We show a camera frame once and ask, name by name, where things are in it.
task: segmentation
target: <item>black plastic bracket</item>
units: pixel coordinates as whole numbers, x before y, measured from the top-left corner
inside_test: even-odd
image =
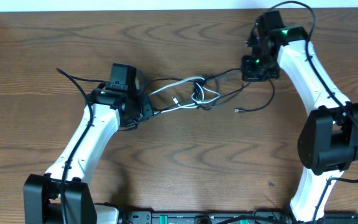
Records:
[[[345,107],[358,122],[358,103]],[[333,125],[340,130],[333,131]],[[358,160],[358,130],[342,109],[320,107],[309,114],[298,139],[298,153],[303,165],[316,175],[347,170]]]
[[[245,82],[279,78],[277,58],[280,47],[308,36],[303,27],[285,27],[278,11],[263,13],[256,24],[259,36],[252,31],[247,41],[247,46],[252,48],[252,55],[245,55],[241,59],[242,79]]]
[[[118,110],[121,127],[131,125],[135,120],[147,120],[154,115],[149,96],[137,89],[137,72],[130,65],[114,63],[110,82],[102,82],[88,95],[92,103],[109,105]]]
[[[25,223],[61,223],[60,204],[50,203],[59,194],[59,180],[49,176],[31,174],[24,188]],[[69,223],[96,223],[96,210],[88,184],[68,181],[66,186],[67,220]]]

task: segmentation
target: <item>table surface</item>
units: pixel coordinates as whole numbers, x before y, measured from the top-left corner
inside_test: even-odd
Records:
[[[148,79],[213,75],[236,68],[254,10],[0,13],[0,222],[24,221],[22,188],[62,153],[83,114],[76,87],[58,74],[107,80],[114,62]],[[281,10],[288,26],[309,29],[304,9]],[[358,102],[358,9],[317,9],[313,43],[336,85]],[[221,93],[242,85],[239,74],[220,81]],[[150,90],[168,82],[156,83]],[[298,187],[296,142],[306,121],[288,76],[252,83],[212,111],[182,110],[116,133],[91,183],[94,202],[154,210],[238,211],[283,208]],[[85,91],[96,87],[83,83]],[[160,108],[191,85],[151,97]],[[358,161],[344,174],[358,178]],[[326,210],[358,212],[358,184],[337,183]]]

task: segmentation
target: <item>white cable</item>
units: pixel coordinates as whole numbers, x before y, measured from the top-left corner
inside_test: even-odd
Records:
[[[170,111],[174,111],[174,110],[178,110],[178,109],[192,109],[192,108],[198,107],[195,105],[196,105],[195,103],[190,103],[190,104],[184,105],[184,106],[178,105],[178,107],[176,107],[176,108],[165,110],[165,111],[162,111],[161,113],[166,113],[166,112],[170,112]]]
[[[209,90],[209,89],[207,89],[207,88],[205,88],[205,87],[203,87],[203,89],[206,90],[206,91],[209,91],[209,92],[211,92],[211,93],[215,93],[215,94],[217,94],[218,96],[220,96],[220,94],[217,93],[217,92],[215,92],[215,91]]]
[[[203,78],[203,77],[189,77],[189,78],[185,78],[185,79],[182,80],[182,81],[175,82],[175,83],[171,83],[171,84],[168,84],[168,85],[162,87],[162,88],[159,89],[159,90],[155,90],[154,92],[150,93],[149,96],[151,96],[151,95],[153,95],[153,94],[156,94],[156,93],[158,93],[159,91],[164,90],[164,89],[166,89],[166,88],[170,88],[170,87],[172,87],[172,86],[179,85],[179,84],[185,83],[185,82],[190,81],[190,80],[195,80],[195,79],[205,80],[205,78]]]
[[[213,102],[214,100],[218,99],[219,97],[220,97],[220,96],[217,96],[217,97],[212,98],[212,99],[210,99],[210,100],[206,100],[206,101],[201,100],[201,101],[200,101],[200,100],[197,100],[197,99],[194,98],[194,93],[193,93],[192,96],[191,96],[191,99],[192,99],[193,101],[195,101],[197,104],[203,105],[203,104],[211,103],[211,102]]]
[[[177,99],[176,97],[173,96],[172,99],[173,99],[173,102],[174,102],[178,107],[180,107],[180,108],[192,109],[192,108],[196,108],[196,107],[197,107],[197,105],[196,105],[195,103],[189,103],[189,104],[187,104],[187,105],[182,106],[182,105],[179,104],[179,101],[178,101],[178,99]]]

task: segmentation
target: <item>robotic arm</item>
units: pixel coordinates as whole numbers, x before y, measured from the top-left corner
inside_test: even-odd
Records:
[[[282,68],[295,85],[308,114],[298,139],[298,154],[304,165],[300,184],[288,206],[288,215],[280,216],[282,223],[307,223],[314,219],[314,214],[316,220],[324,217],[324,205],[335,183],[332,181],[331,185],[326,185],[327,180],[342,176],[351,162],[358,160],[358,132],[314,75],[305,54],[308,36],[305,30],[302,27],[285,27],[279,12],[270,11],[258,18],[257,31],[259,37],[252,32],[247,43],[252,47],[252,55],[242,58],[242,79],[247,82],[262,82],[268,78],[278,78]],[[351,103],[332,82],[320,64],[312,43],[309,43],[308,51],[325,84],[358,122],[358,103]],[[154,115],[148,96],[139,88],[136,74],[134,67],[114,64],[110,81],[102,82],[88,95],[94,121],[68,169],[64,193],[67,202],[63,206],[67,208],[69,223],[126,224],[128,221],[137,224],[117,208],[94,205],[88,187],[106,144],[118,128],[137,125]],[[65,163],[89,120],[90,112],[85,108],[81,123],[61,156],[43,176],[31,174],[27,179],[24,185],[26,223],[62,222],[60,205],[50,203],[50,199],[56,199],[61,193]],[[341,129],[333,131],[333,125],[338,125]],[[154,214],[149,212],[144,217],[150,217],[149,215]],[[196,215],[192,213],[176,216],[181,220],[176,222],[171,218],[170,223],[188,223],[190,221],[183,221],[183,218],[191,216]],[[143,221],[151,224],[168,223],[167,215],[164,214],[159,214],[159,220],[146,220]],[[208,217],[203,217],[202,220],[211,224]],[[203,223],[197,218],[194,218],[194,222]]]
[[[285,27],[278,11],[260,16],[257,28],[259,38],[252,32],[248,41],[253,56],[242,58],[243,80],[262,82],[278,78],[281,68],[298,91],[309,118],[298,140],[298,153],[304,168],[298,190],[290,202],[290,213],[294,222],[310,222],[318,207],[315,217],[318,220],[324,216],[324,205],[335,184],[331,182],[319,205],[327,180],[342,176],[350,163],[358,160],[358,133],[314,74],[305,52],[305,30]],[[352,104],[333,83],[311,42],[308,52],[325,84],[358,121],[358,103]],[[335,132],[333,125],[342,128]]]

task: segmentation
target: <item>white robotic arm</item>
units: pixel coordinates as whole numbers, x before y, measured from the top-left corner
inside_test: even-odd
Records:
[[[67,180],[77,178],[83,183],[88,183],[88,185],[92,180],[93,171],[99,162],[106,144],[111,136],[118,130],[120,122],[118,110],[112,109],[109,105],[95,103],[92,109],[94,114],[93,125],[78,147],[71,162],[71,169],[69,169],[67,173]],[[45,172],[49,174],[51,178],[62,178],[65,162],[85,130],[89,119],[90,112],[88,107],[85,107],[81,123],[67,147],[56,162]]]
[[[306,59],[305,44],[305,40],[297,40],[289,42],[288,45],[281,46],[277,58],[280,68],[287,73],[293,82],[303,101],[308,115],[310,114],[310,111],[317,110],[320,106],[325,106],[326,108],[338,107],[337,103],[329,97],[327,91],[317,79],[316,75],[314,75],[309,62]],[[327,72],[318,60],[311,42],[308,47],[310,54],[313,56],[311,60],[318,69],[320,75],[330,89],[335,93],[337,99],[345,105],[346,102],[349,102],[350,100],[329,78]],[[295,218],[304,222],[312,221],[313,213],[319,202],[319,198],[323,193],[327,180],[330,177],[340,177],[343,172],[344,171],[340,170],[332,170],[324,172],[321,175],[316,175],[311,169],[303,167],[298,190],[290,202]],[[324,206],[329,197],[329,193],[334,187],[334,184],[335,181],[332,181],[332,184],[328,187],[323,201],[318,209],[316,219],[324,216]]]

